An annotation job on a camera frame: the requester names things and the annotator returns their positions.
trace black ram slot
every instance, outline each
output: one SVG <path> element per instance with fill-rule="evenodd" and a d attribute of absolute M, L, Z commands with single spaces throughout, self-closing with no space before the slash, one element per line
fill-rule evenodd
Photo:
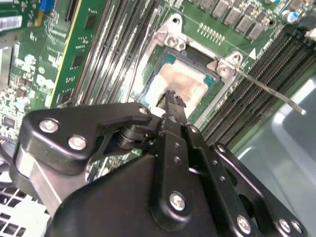
<path fill-rule="evenodd" d="M 285 27 L 248 73 L 265 85 L 284 93 L 308 69 L 307 66 L 311 66 L 304 62 L 306 58 L 311 58 L 312 61 L 314 47 L 315 43 L 306 42 L 304 36 L 292 26 Z M 240 138 L 239 132 L 244 131 L 244 128 L 251 128 L 250 125 L 253 125 L 257 115 L 266 108 L 266 104 L 269 105 L 266 111 L 270 111 L 276 102 L 277 99 L 244 79 L 213 116 L 202 134 L 208 144 L 220 141 L 233 146 L 235 137 Z"/>
<path fill-rule="evenodd" d="M 65 21 L 69 21 L 69 22 L 73 21 L 77 5 L 78 5 L 78 0 L 69 0 Z"/>

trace motherboard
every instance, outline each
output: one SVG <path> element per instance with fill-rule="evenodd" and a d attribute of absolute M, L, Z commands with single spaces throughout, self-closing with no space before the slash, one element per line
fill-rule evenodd
<path fill-rule="evenodd" d="M 236 149 L 282 104 L 237 70 L 291 96 L 316 72 L 314 28 L 313 0 L 0 0 L 0 138 L 32 110 L 151 108 L 172 89 Z"/>

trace integrated circuit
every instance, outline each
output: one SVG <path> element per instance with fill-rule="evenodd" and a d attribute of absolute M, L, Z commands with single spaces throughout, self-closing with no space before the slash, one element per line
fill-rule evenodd
<path fill-rule="evenodd" d="M 252 13 L 252 11 L 253 11 L 253 9 L 255 9 L 255 7 L 254 7 L 253 5 L 249 5 L 249 6 L 247 7 L 246 11 L 245 11 L 245 14 L 248 15 L 248 16 L 250 16 L 251 13 Z"/>
<path fill-rule="evenodd" d="M 224 23 L 227 25 L 233 26 L 238 20 L 238 18 L 240 17 L 240 15 L 241 15 L 241 12 L 238 9 L 233 7 L 229 11 L 228 15 L 226 16 Z"/>
<path fill-rule="evenodd" d="M 215 9 L 213 10 L 213 16 L 216 18 L 222 18 L 226 13 L 228 7 L 228 2 L 220 0 L 216 5 Z"/>
<path fill-rule="evenodd" d="M 78 67 L 81 65 L 81 63 L 83 62 L 83 56 L 82 55 L 77 55 L 74 60 L 73 60 L 73 64 L 72 67 Z"/>
<path fill-rule="evenodd" d="M 242 33 L 242 34 L 245 34 L 248 29 L 250 28 L 252 24 L 252 19 L 251 17 L 245 15 L 241 21 L 239 22 L 239 24 L 236 26 L 236 31 Z"/>
<path fill-rule="evenodd" d="M 59 95 L 59 97 L 58 97 L 58 104 L 64 104 L 65 102 L 69 101 L 71 93 L 72 92 L 69 91 L 69 92 L 66 92 L 66 93 L 64 93 L 62 95 Z"/>
<path fill-rule="evenodd" d="M 95 23 L 97 21 L 97 17 L 96 16 L 88 16 L 87 17 L 87 21 L 85 23 L 84 29 L 85 30 L 91 30 L 94 28 Z"/>
<path fill-rule="evenodd" d="M 8 117 L 8 116 L 4 116 L 3 121 L 2 121 L 2 125 L 9 127 L 9 128 L 14 128 L 15 127 L 15 120 Z"/>
<path fill-rule="evenodd" d="M 301 0 L 292 0 L 289 5 L 288 8 L 290 8 L 293 11 L 297 11 L 302 5 L 302 1 Z"/>
<path fill-rule="evenodd" d="M 261 24 L 254 23 L 254 26 L 250 30 L 250 33 L 247 35 L 247 37 L 251 40 L 256 40 L 261 35 L 263 30 L 264 30 L 264 27 Z"/>
<path fill-rule="evenodd" d="M 262 20 L 266 17 L 266 13 L 265 12 L 260 12 L 259 16 L 256 18 L 256 20 L 261 23 Z"/>
<path fill-rule="evenodd" d="M 239 8 L 239 5 L 242 3 L 242 0 L 235 0 L 234 7 Z"/>

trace blue connector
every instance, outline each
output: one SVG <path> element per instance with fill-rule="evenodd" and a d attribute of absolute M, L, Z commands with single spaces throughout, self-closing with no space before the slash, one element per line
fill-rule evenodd
<path fill-rule="evenodd" d="M 55 6 L 55 0 L 41 0 L 40 9 L 42 11 L 52 11 Z"/>

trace capacitor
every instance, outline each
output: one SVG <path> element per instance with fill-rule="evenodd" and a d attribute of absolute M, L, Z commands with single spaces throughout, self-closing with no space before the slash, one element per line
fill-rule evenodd
<path fill-rule="evenodd" d="M 275 2 L 279 2 L 280 0 L 265 0 L 266 4 L 270 4 L 270 3 L 275 3 Z"/>
<path fill-rule="evenodd" d="M 282 12 L 282 20 L 287 24 L 294 24 L 299 19 L 298 13 L 296 11 L 285 10 Z"/>

